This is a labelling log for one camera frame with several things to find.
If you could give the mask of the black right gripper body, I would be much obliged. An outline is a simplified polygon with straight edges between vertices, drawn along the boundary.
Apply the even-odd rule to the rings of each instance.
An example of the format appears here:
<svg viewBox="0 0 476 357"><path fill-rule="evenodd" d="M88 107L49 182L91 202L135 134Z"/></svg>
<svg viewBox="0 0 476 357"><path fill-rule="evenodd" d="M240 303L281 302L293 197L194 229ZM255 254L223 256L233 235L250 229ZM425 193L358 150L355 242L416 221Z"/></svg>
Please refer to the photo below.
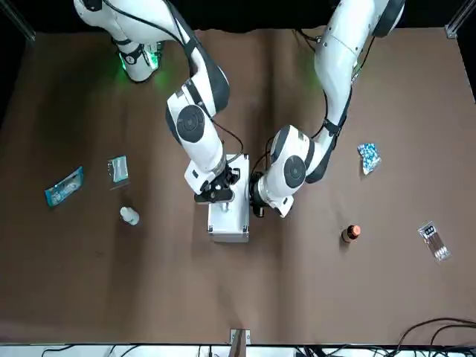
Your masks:
<svg viewBox="0 0 476 357"><path fill-rule="evenodd" d="M207 186L207 190L227 190L231 185L236 184L240 179L240 168L231 167L229 164L225 166L221 172Z"/></svg>

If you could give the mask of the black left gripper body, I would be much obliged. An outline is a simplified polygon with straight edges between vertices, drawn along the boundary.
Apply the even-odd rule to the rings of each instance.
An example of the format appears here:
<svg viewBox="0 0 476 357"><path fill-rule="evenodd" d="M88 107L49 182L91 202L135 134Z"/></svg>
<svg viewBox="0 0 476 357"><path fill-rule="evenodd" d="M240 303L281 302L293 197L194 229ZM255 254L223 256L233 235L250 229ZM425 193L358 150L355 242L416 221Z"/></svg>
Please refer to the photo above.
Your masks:
<svg viewBox="0 0 476 357"><path fill-rule="evenodd" d="M251 205L261 205L263 200L260 197L258 190L258 182L263 176L263 173L260 171L253 172L250 176L249 181L249 194L250 194L250 204Z"/></svg>

